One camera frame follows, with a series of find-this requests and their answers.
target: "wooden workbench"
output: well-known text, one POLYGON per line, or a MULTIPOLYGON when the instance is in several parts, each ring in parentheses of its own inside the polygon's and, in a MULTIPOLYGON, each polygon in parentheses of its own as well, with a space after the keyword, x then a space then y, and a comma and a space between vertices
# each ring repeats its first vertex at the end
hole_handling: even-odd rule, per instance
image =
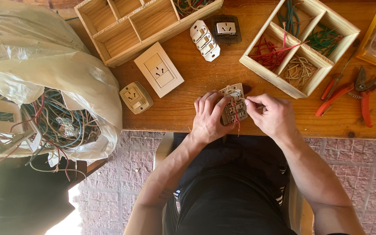
MULTIPOLYGON (((322 0, 322 2, 361 29, 361 34, 358 37, 360 39, 365 35, 376 12, 376 0, 322 0)), ((49 0, 49 7, 52 9, 59 8, 59 13, 64 18, 68 18, 75 16, 70 8, 77 3, 77 1, 72 0, 49 0)), ((275 0, 225 0, 219 14, 238 17, 242 32, 242 42, 230 46, 221 45, 222 52, 220 56, 212 62, 206 62, 203 59, 191 41, 189 30, 164 42, 162 47, 185 79, 185 82, 162 99, 154 92, 133 60, 120 67, 112 68, 111 71, 119 81, 120 87, 139 81, 154 101, 154 105, 151 108, 138 115, 134 115, 122 102, 123 128, 125 130, 140 131, 189 132, 195 116, 193 103, 198 96, 204 95, 212 89, 219 90, 229 84, 242 82, 252 87, 252 91, 247 94, 249 96, 268 93, 291 100, 294 104, 297 127, 303 136, 329 138, 347 138, 349 136, 376 139, 376 90, 372 92, 370 99, 373 128, 366 127, 361 121, 360 100, 353 99, 348 95, 344 95, 335 101, 332 108, 324 116, 314 116, 316 110, 322 104, 319 99, 321 93, 330 82, 332 74, 340 72, 352 49, 349 49, 344 54, 332 69, 331 74, 327 75, 309 98, 298 100, 291 98, 239 63, 239 58, 268 19, 277 3, 278 1, 275 0)), ((99 57, 80 20, 71 20, 69 22, 92 54, 99 57)), ((376 66, 358 58, 353 58, 343 72, 344 77, 340 84, 354 81, 360 65, 365 67, 368 80, 375 77, 376 66)), ((254 125, 251 118, 243 120, 241 124, 241 134, 263 134, 254 125)))

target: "wooden compartment tray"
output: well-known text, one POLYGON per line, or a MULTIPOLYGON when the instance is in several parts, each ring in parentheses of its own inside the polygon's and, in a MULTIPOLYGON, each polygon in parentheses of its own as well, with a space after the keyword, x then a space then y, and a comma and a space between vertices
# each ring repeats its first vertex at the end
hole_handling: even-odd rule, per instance
POLYGON ((295 5, 295 8, 297 8, 296 12, 300 16, 300 19, 304 20, 302 20, 303 23, 301 24, 297 38, 290 33, 287 33, 286 45, 288 47, 297 44, 299 45, 290 49, 282 63, 271 71, 253 60, 250 56, 254 53, 254 46, 259 43, 259 39, 264 34, 269 34, 276 40, 276 42, 282 43, 284 30, 280 27, 282 23, 279 22, 277 14, 285 11, 285 9, 283 9, 285 8, 285 6, 283 6, 284 2, 285 0, 279 2, 239 61, 262 78, 274 84, 277 88, 280 88, 282 91, 289 94, 291 97, 295 99, 307 98, 330 72, 343 53, 345 53, 349 46, 352 45, 352 42, 359 35, 360 30, 318 0, 303 0, 302 2, 292 0, 293 4, 301 2, 300 4, 295 5), (334 51, 327 57, 321 55, 318 51, 305 43, 313 29, 318 27, 318 23, 321 23, 330 29, 334 29, 340 35, 343 35, 342 39, 338 42, 336 49, 334 49, 334 51), (315 67, 310 81, 304 84, 301 89, 295 88, 281 77, 281 73, 293 56, 304 57, 315 67))
POLYGON ((216 0, 180 19, 173 0, 85 0, 75 7, 105 65, 120 66, 159 41, 172 38, 198 19, 215 14, 216 0))

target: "spring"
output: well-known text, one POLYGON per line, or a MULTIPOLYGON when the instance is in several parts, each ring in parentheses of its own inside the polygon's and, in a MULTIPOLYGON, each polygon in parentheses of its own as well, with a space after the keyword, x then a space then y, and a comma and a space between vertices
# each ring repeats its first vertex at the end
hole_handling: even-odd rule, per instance
POLYGON ((348 95, 352 96, 352 98, 355 98, 355 99, 362 99, 362 96, 358 95, 358 94, 354 94, 352 92, 348 92, 347 93, 348 95))

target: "screwdriver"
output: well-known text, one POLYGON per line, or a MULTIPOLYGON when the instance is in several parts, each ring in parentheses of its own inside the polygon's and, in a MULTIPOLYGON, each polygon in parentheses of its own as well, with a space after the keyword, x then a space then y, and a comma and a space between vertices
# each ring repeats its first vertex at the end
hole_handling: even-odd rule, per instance
POLYGON ((329 83, 326 90, 321 95, 320 99, 322 101, 328 101, 330 99, 330 96, 332 96, 333 92, 335 91, 336 85, 339 83, 339 80, 343 77, 343 71, 345 70, 347 64, 349 61, 351 61, 353 55, 355 55, 355 52, 358 50, 358 46, 361 43, 361 40, 355 39, 355 41, 352 43, 352 46, 355 47, 355 50, 353 51, 352 55, 347 60, 345 66, 343 66, 343 69, 340 73, 335 73, 333 76, 333 80, 329 83))

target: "person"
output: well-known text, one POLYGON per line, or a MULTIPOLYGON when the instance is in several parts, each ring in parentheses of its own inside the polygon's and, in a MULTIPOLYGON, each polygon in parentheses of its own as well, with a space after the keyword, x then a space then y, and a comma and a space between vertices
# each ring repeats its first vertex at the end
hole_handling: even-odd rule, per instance
POLYGON ((176 139, 175 150, 147 179, 125 235, 296 234, 274 196, 286 171, 314 212, 316 235, 365 234, 339 179, 297 130, 290 101, 268 94, 247 97, 248 115, 269 137, 237 137, 227 135, 233 125, 220 123, 230 100, 214 90, 195 101, 191 133, 176 139), (169 210, 175 190, 176 216, 169 210))

